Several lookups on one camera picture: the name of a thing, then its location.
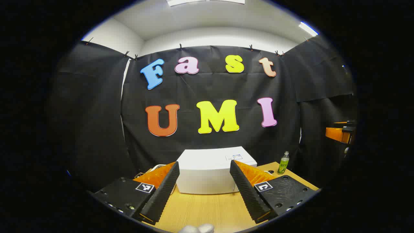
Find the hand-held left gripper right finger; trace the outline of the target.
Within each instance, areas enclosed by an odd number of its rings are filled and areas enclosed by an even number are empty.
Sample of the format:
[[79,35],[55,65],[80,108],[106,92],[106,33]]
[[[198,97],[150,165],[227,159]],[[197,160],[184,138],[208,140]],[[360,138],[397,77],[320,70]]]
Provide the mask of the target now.
[[256,224],[299,208],[321,191],[289,175],[275,177],[238,160],[231,161],[230,174]]

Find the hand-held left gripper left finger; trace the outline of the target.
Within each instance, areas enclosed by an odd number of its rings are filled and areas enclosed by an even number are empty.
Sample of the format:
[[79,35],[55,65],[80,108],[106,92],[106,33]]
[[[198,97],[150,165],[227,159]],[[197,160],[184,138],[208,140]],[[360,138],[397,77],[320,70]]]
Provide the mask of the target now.
[[155,225],[179,175],[179,162],[175,161],[134,179],[118,178],[92,196],[122,215]]

